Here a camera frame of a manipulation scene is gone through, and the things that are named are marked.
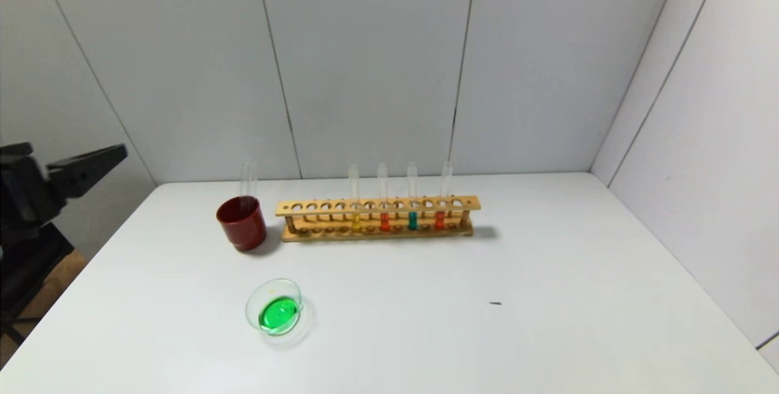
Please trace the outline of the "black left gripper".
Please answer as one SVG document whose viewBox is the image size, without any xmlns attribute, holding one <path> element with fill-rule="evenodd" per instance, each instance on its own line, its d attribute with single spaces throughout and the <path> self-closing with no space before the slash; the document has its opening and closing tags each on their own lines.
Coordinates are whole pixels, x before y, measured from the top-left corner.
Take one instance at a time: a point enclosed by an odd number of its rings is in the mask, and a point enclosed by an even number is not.
<svg viewBox="0 0 779 394">
<path fill-rule="evenodd" d="M 81 198 L 128 156 L 125 144 L 48 164 L 48 180 L 30 155 L 2 155 L 2 223 L 37 228 L 59 216 L 64 202 Z"/>
</svg>

